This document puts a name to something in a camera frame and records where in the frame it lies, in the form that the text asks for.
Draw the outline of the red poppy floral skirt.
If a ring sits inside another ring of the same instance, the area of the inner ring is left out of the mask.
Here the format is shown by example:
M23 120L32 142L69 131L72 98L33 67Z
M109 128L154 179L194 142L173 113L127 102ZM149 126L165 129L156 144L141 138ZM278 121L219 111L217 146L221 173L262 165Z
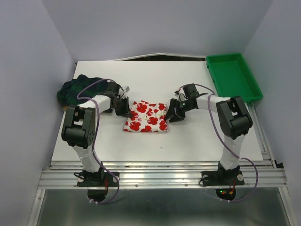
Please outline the red poppy floral skirt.
M167 104L165 103L134 101L130 113L132 116L127 119L123 129L126 132L165 133L168 131L168 124L165 120Z

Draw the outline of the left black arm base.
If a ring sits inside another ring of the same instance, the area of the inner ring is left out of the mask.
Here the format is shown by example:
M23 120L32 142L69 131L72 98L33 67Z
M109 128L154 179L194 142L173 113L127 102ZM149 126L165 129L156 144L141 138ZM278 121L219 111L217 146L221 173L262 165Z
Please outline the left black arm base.
M87 197L90 203L96 205L104 205L110 203L119 192L119 176L118 171L107 171L102 167L97 172L74 172L77 178L77 187L88 188ZM116 188L115 194L111 198L107 198L109 188Z

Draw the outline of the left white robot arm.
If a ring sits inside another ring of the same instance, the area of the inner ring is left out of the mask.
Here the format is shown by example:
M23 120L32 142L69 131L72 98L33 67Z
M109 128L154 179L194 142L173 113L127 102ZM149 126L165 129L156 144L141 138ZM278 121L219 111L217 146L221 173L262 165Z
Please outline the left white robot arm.
M98 83L106 83L103 91L93 97L82 94ZM85 100L80 105L68 106L62 128L62 140L73 148L79 157L83 170L75 173L79 183L91 183L95 186L104 182L107 171L98 159L95 141L100 123L100 113L114 110L117 116L131 117L129 109L128 86L122 87L111 79L100 79L79 92L78 100Z

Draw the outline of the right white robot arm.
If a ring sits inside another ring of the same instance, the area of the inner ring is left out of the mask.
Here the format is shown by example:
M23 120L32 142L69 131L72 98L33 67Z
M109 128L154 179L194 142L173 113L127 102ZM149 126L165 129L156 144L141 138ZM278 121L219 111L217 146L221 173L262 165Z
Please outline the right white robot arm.
M165 120L172 122L183 121L186 112L198 109L208 110L209 116L217 113L219 127L223 135L217 135L223 145L222 157L218 162L216 171L203 171L201 173L201 186L226 186L232 182L237 185L244 184L240 170L241 146L253 126L253 120L240 96L217 97L211 93L199 93L197 84L191 83L181 86L175 92L175 98L170 100Z

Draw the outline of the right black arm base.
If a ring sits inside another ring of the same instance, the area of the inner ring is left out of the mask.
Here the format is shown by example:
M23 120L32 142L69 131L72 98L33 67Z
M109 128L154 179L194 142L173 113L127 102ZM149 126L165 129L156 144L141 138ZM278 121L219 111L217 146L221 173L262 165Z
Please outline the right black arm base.
M226 170L220 163L216 171L202 171L199 185L201 187L216 186L218 198L232 202L236 196L236 187L245 184L240 166Z

